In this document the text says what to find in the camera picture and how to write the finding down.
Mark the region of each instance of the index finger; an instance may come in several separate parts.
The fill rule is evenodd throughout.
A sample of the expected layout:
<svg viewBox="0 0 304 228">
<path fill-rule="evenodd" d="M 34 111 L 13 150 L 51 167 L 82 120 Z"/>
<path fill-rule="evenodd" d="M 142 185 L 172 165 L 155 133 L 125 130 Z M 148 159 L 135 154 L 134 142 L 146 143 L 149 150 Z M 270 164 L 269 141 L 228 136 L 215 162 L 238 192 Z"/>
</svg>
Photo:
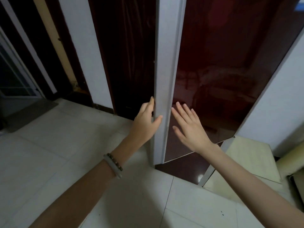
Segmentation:
<svg viewBox="0 0 304 228">
<path fill-rule="evenodd" d="M 171 108 L 172 114 L 175 117 L 175 119 L 177 120 L 177 122 L 179 123 L 179 125 L 182 127 L 184 125 L 186 125 L 186 121 L 182 118 L 182 116 L 176 111 L 176 109 L 174 109 L 173 107 Z"/>
<path fill-rule="evenodd" d="M 151 97 L 150 102 L 148 103 L 145 111 L 152 114 L 153 109 L 154 109 L 154 97 Z"/>
</svg>

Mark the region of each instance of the person's right hand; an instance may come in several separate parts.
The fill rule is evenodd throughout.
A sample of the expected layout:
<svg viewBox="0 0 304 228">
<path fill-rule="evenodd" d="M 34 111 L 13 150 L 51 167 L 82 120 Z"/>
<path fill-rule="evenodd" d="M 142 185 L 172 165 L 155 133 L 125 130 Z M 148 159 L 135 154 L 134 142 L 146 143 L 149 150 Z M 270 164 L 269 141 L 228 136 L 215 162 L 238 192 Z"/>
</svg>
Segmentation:
<svg viewBox="0 0 304 228">
<path fill-rule="evenodd" d="M 203 154 L 209 150 L 215 144 L 208 138 L 199 117 L 193 109 L 189 109 L 186 104 L 184 104 L 184 109 L 179 102 L 176 103 L 179 113 L 172 107 L 171 111 L 184 134 L 177 128 L 173 126 L 173 130 L 179 140 L 187 146 L 190 150 Z"/>
</svg>

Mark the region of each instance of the white wall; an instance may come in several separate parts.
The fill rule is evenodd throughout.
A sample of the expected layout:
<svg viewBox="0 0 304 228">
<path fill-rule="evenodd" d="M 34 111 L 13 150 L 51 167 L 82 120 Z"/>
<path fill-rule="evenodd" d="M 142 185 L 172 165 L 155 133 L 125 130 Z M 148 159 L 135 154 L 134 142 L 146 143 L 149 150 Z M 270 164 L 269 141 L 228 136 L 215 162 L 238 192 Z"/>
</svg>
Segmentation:
<svg viewBox="0 0 304 228">
<path fill-rule="evenodd" d="M 237 135 L 266 142 L 276 156 L 287 150 L 279 149 L 304 123 L 304 36 L 303 31 L 286 56 L 277 74 L 240 127 Z"/>
<path fill-rule="evenodd" d="M 113 108 L 88 0 L 59 0 L 93 103 Z"/>
</svg>

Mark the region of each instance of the person's left arm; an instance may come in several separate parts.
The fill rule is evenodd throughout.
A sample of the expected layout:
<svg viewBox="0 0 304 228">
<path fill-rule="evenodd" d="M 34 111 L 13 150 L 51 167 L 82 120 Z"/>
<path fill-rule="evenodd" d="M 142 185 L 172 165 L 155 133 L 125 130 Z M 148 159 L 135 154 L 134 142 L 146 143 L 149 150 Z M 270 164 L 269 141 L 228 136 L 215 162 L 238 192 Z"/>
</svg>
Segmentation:
<svg viewBox="0 0 304 228">
<path fill-rule="evenodd" d="M 162 116 L 151 122 L 153 108 L 154 99 L 151 97 L 150 102 L 140 108 L 129 135 L 111 152 L 120 166 L 155 134 L 161 124 Z M 110 166 L 102 160 L 56 199 L 30 228 L 78 228 L 115 176 Z"/>
</svg>

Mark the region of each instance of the dark brown door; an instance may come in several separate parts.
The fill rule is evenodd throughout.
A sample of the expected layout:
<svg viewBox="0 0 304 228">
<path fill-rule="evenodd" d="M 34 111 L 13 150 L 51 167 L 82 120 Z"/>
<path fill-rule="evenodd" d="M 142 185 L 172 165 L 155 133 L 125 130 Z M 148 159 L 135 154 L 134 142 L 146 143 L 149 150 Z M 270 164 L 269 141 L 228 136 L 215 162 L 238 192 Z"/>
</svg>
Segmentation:
<svg viewBox="0 0 304 228">
<path fill-rule="evenodd" d="M 193 108 L 212 142 L 235 134 L 300 33 L 298 1 L 187 0 L 172 106 Z M 191 152 L 173 125 L 165 161 Z"/>
<path fill-rule="evenodd" d="M 134 119 L 154 94 L 156 0 L 89 0 L 119 116 Z"/>
</svg>

